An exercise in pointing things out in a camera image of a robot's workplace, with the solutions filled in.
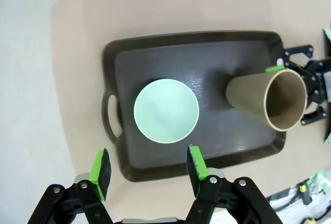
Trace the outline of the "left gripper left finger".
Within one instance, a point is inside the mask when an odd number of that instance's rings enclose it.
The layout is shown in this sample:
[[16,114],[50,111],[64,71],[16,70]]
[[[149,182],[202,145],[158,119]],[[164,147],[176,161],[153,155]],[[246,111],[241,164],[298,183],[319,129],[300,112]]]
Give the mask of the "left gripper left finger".
[[97,152],[87,179],[69,188],[48,186],[28,223],[72,223],[78,214],[84,214],[88,223],[113,223],[103,204],[110,178],[111,163],[104,148]]

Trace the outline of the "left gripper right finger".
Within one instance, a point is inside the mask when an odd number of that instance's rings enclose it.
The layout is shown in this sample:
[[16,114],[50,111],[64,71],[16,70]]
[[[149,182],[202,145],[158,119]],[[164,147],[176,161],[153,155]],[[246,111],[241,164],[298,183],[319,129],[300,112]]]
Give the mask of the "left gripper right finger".
[[198,146],[188,146],[186,167],[195,200],[185,223],[210,223],[216,208],[227,210],[237,223],[282,223],[251,178],[229,182],[211,174]]

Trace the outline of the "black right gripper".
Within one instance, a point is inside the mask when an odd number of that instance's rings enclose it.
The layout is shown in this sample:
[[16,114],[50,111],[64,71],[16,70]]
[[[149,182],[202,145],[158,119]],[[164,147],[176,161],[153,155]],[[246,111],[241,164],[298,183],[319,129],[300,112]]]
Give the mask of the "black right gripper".
[[[290,69],[298,73],[302,79],[307,78],[307,107],[300,120],[302,126],[324,120],[327,116],[327,87],[324,74],[330,72],[330,56],[317,61],[312,59],[313,46],[310,44],[284,49],[283,56],[277,59],[277,65],[265,68],[265,72],[278,72]],[[303,67],[290,60],[290,56],[304,54],[308,58]]]

